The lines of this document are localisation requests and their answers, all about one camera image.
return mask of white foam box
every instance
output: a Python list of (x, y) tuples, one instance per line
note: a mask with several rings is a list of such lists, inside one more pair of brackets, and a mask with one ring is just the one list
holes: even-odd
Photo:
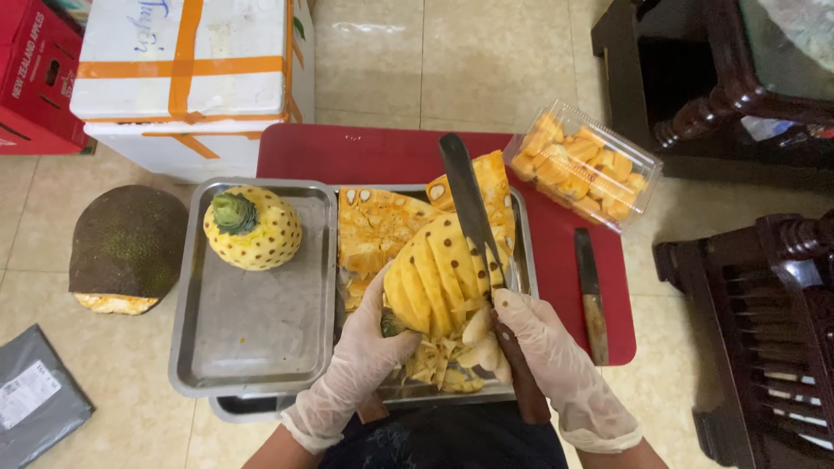
[(191, 61), (181, 29), (197, 21), (195, 3), (94, 2), (70, 109), (88, 135), (154, 173), (189, 183), (253, 177), (260, 132), (314, 122), (307, 3), (203, 0)]

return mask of red table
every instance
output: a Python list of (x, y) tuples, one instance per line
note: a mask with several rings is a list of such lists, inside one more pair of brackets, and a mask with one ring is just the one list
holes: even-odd
[[(261, 136), (258, 177), (312, 179), (333, 185), (427, 184), (444, 173), (437, 143), (443, 134), (275, 124)], [(460, 133), (473, 158), (503, 149), (511, 136)], [(630, 362), (637, 345), (620, 236), (547, 199), (512, 171), (507, 176), (527, 204), (539, 296), (553, 305), (576, 342), (589, 350), (573, 241), (574, 229), (587, 227), (605, 306), (609, 360), (612, 365)]]

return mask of person's left hand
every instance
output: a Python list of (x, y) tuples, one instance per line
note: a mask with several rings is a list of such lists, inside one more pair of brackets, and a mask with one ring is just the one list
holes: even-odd
[(382, 279), (389, 265), (371, 281), (362, 304), (345, 321), (327, 371), (281, 412), (295, 440), (313, 454), (342, 439), (356, 406), (420, 345), (420, 334), (410, 330), (382, 337)]

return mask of hand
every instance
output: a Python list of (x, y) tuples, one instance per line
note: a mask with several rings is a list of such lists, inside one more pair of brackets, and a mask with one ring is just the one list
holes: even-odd
[(495, 310), (515, 333), (536, 384), (559, 413), (565, 441), (595, 453), (621, 452), (640, 443), (637, 420), (611, 392), (550, 303), (502, 289), (495, 292)]
[(299, 393), (294, 405), (281, 412), (295, 440), (313, 454), (342, 439), (342, 430), (356, 406), (420, 345), (420, 334), (410, 330), (382, 337), (379, 323), (386, 270), (387, 265), (368, 285), (362, 304), (345, 321), (327, 371), (309, 390)]

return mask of small knife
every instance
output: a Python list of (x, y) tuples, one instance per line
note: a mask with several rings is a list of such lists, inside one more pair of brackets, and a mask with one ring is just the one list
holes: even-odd
[(594, 365), (608, 365), (608, 332), (605, 327), (605, 311), (602, 309), (600, 280), (596, 276), (594, 248), (590, 244), (587, 228), (574, 231), (576, 263), (579, 266), (579, 282), (582, 289), (582, 307), (585, 309), (585, 328), (588, 330), (590, 358)]
[[(446, 134), (440, 138), (440, 153), (443, 155), (443, 164), (446, 167), (446, 176), (449, 179), (449, 189), (452, 193), (452, 200), (455, 201), (455, 208), (464, 237), (469, 238), (472, 244), (478, 248), (484, 265), (489, 265), (486, 250), (492, 251), (493, 258), (499, 265), (498, 271), (501, 273), (501, 288), (506, 288), (504, 266), (501, 265), (498, 256), (498, 248), (495, 245), (495, 238), (492, 236), (486, 207), (480, 196), (480, 188), (477, 179), (475, 179), (475, 171), (472, 169), (469, 152), (466, 151), (466, 146), (458, 135)], [(494, 311), (492, 317), (495, 325), (495, 336), (498, 338), (501, 350), (507, 357), (512, 370), (513, 391), (515, 391), (515, 399), (519, 403), (521, 419), (526, 423), (538, 425), (550, 422), (550, 408), (547, 405), (547, 400), (545, 400), (545, 396), (541, 393), (538, 385), (535, 384), (535, 378), (530, 372), (530, 367), (527, 366), (518, 339), (515, 338), (515, 334), (509, 327), (497, 320)]]

